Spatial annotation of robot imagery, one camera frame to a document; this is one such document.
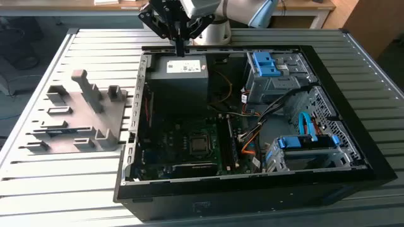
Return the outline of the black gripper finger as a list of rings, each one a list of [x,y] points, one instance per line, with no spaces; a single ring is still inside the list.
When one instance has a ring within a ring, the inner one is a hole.
[[[185,55],[185,46],[189,39],[194,39],[208,25],[213,22],[214,15],[209,14],[206,16],[198,17],[193,20],[184,16],[180,20],[180,57]]]
[[[178,29],[176,28],[177,22],[164,22],[160,15],[153,9],[153,1],[148,1],[138,12],[138,19],[145,23],[150,30],[162,39],[173,42],[176,48],[176,56],[180,57],[180,37]]]

